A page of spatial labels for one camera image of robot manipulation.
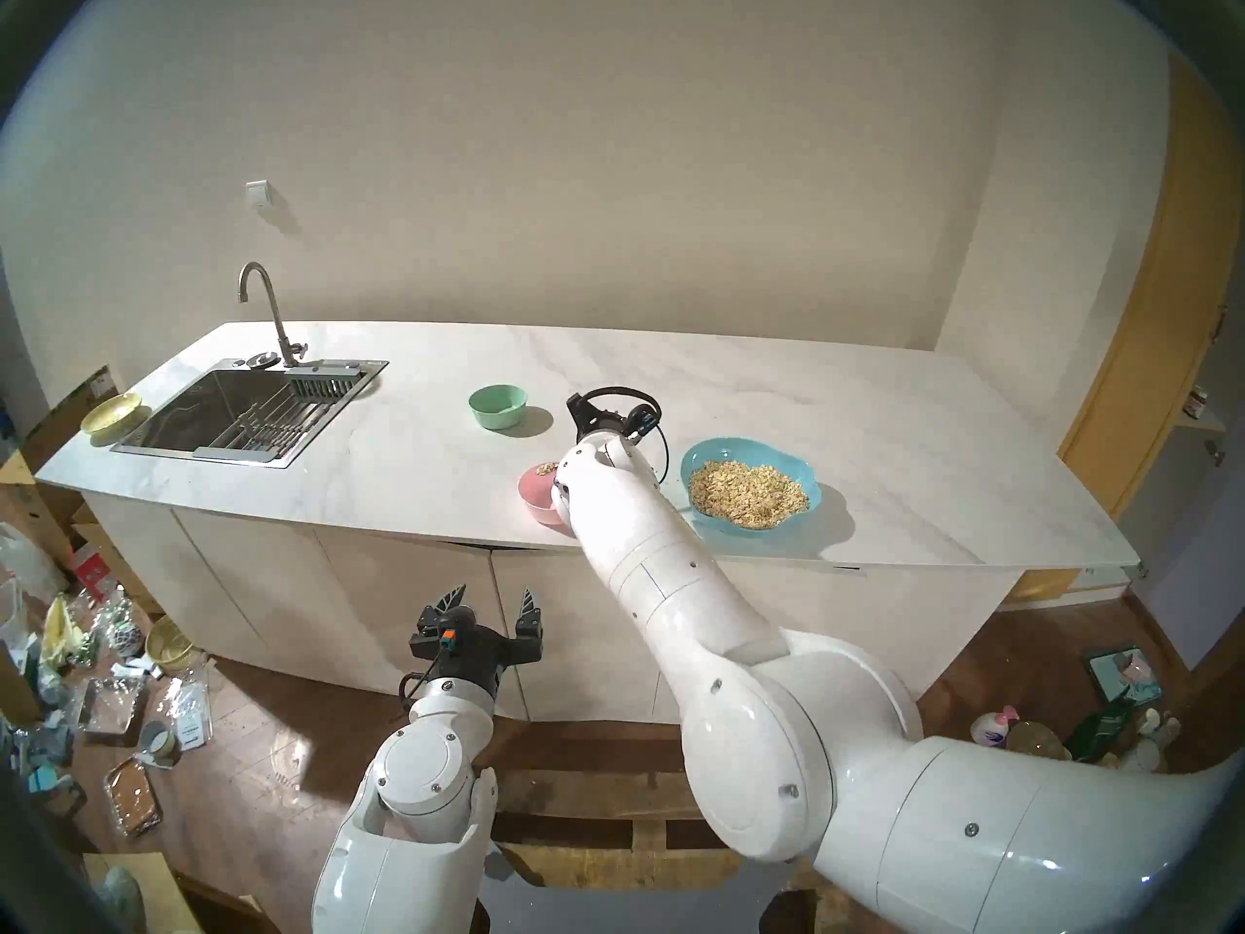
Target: oats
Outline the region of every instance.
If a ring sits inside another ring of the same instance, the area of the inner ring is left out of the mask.
[[[705,462],[688,483],[692,506],[706,516],[742,528],[773,528],[808,511],[808,496],[772,465],[749,468],[742,462]]]

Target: white marble countertop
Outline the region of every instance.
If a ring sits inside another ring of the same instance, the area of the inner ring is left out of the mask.
[[[39,478],[256,518],[575,548],[568,534],[532,521],[515,481],[574,443],[565,408],[573,392],[624,384],[661,402],[672,457],[664,489],[680,508],[687,497],[679,462],[702,438],[753,437],[813,466],[823,502],[799,534],[710,533],[706,542],[718,554],[1017,569],[1137,562],[1038,435],[954,357],[579,328],[301,321],[286,328],[291,340],[310,344],[309,360],[390,361],[380,386],[347,405],[288,468],[123,455],[92,447],[80,433]],[[270,323],[225,324],[134,390],[159,407],[219,360],[274,346]],[[517,435],[484,431],[467,407],[472,391],[498,382],[528,392],[532,413]],[[660,473],[656,432],[641,448]]]

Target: stainless steel sink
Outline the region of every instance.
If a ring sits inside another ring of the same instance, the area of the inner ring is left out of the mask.
[[[113,446],[129,455],[284,468],[388,361],[253,370],[222,361]]]

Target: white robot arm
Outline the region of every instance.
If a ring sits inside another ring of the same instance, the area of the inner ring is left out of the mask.
[[[595,430],[576,416],[581,438],[559,463],[554,504],[670,684],[688,782],[730,847],[807,856],[909,930],[1094,930],[1144,905],[1240,753],[1193,776],[1130,776],[923,738],[885,665],[776,628],[727,580],[627,437],[635,413],[593,417]],[[539,659],[539,610],[534,630],[524,619],[527,658],[512,661]],[[444,623],[430,633],[421,616],[421,634],[443,636]],[[453,679],[430,667],[411,724],[382,745],[337,833],[316,932],[468,929],[497,803],[492,771],[476,780],[471,761],[492,735],[507,656],[489,660],[500,664],[492,682],[478,663]],[[382,836],[386,817],[407,839]]]
[[[585,435],[554,499],[675,694],[687,778],[717,834],[748,857],[808,856],[908,930],[1117,925],[1241,766],[1238,753],[1191,776],[1134,776],[921,738],[883,664],[774,628],[745,600],[625,436]]]

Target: faucet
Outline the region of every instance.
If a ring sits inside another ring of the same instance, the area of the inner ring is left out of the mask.
[[[250,271],[253,270],[259,271],[259,276],[264,281],[264,290],[268,291],[268,303],[273,306],[273,324],[276,325],[276,344],[281,349],[281,364],[286,367],[298,367],[299,357],[306,354],[308,346],[305,344],[290,344],[290,339],[285,336],[281,313],[276,310],[276,295],[273,293],[273,280],[258,260],[251,260],[242,269],[242,274],[238,275],[238,300],[243,304],[247,303],[247,278],[250,276]]]

